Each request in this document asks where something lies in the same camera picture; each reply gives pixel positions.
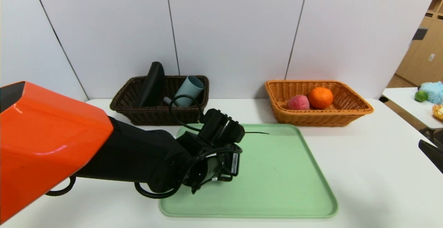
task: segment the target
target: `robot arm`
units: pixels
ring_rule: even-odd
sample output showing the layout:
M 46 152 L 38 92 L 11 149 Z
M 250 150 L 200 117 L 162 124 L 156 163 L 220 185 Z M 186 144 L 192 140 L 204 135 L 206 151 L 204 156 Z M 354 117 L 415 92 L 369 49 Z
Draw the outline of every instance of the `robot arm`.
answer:
M 0 223 L 41 195 L 67 193 L 76 177 L 134 182 L 146 197 L 167 198 L 182 184 L 195 193 L 209 181 L 238 174 L 242 149 L 235 143 L 245 131 L 215 109 L 207 111 L 198 134 L 174 139 L 32 83 L 14 83 L 0 93 Z M 68 177 L 66 189 L 51 191 Z

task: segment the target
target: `blue mug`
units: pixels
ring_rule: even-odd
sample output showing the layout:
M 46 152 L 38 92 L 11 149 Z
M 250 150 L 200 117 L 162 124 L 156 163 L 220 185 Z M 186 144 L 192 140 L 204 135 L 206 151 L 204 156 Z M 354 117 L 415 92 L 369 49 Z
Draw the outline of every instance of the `blue mug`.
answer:
M 186 77 L 185 81 L 183 82 L 182 86 L 180 86 L 179 90 L 175 94 L 175 97 L 186 94 L 190 95 L 191 97 L 197 99 L 198 95 L 205 89 L 205 85 L 195 76 L 188 76 Z M 167 104 L 171 102 L 171 99 L 168 97 L 165 97 L 163 99 Z M 178 107 L 189 107 L 193 103 L 193 100 L 187 97 L 182 97 L 179 99 L 176 99 L 173 106 L 176 105 Z

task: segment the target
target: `white table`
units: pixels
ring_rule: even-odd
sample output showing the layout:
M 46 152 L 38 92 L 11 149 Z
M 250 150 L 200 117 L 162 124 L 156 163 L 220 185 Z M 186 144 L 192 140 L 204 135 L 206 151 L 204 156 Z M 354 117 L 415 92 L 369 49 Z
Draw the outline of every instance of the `white table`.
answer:
M 434 105 L 432 102 L 417 102 L 414 100 L 416 92 L 416 87 L 387 88 L 383 91 L 383 96 L 425 124 L 427 128 L 421 132 L 429 132 L 429 138 L 434 142 L 434 130 L 442 129 L 443 122 L 438 121 L 432 116 L 432 106 Z
M 443 175 L 418 148 L 418 141 L 426 138 L 380 101 L 368 102 L 374 113 L 347 127 L 300 127 L 337 198 L 339 211 L 332 218 L 171 218 L 160 212 L 158 200 L 143 197 L 132 183 L 77 178 L 71 192 L 42 196 L 2 228 L 443 227 Z M 109 99 L 88 103 L 128 122 L 109 110 Z M 275 122 L 265 99 L 210 99 L 209 108 L 218 108 L 244 124 Z M 179 130 L 141 128 L 162 128 L 173 135 Z

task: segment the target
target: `wooden cabinet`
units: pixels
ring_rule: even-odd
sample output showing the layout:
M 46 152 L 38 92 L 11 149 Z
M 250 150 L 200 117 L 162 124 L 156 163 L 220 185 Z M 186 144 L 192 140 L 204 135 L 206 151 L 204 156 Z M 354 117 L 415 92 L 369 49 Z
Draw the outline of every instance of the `wooden cabinet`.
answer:
M 420 26 L 423 40 L 413 40 L 396 74 L 416 85 L 443 81 L 443 0 L 432 0 Z
M 429 21 L 424 20 L 430 24 L 425 38 L 414 52 L 408 51 L 399 67 L 398 74 L 416 85 L 443 80 L 443 22 Z

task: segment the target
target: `green tray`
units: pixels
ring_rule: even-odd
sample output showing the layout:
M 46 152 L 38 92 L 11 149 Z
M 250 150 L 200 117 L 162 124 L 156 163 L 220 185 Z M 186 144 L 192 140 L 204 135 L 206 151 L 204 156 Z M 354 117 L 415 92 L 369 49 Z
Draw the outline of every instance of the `green tray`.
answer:
M 327 218 L 338 205 L 303 136 L 289 124 L 245 124 L 239 175 L 160 201 L 170 217 Z M 188 129 L 182 127 L 179 137 Z

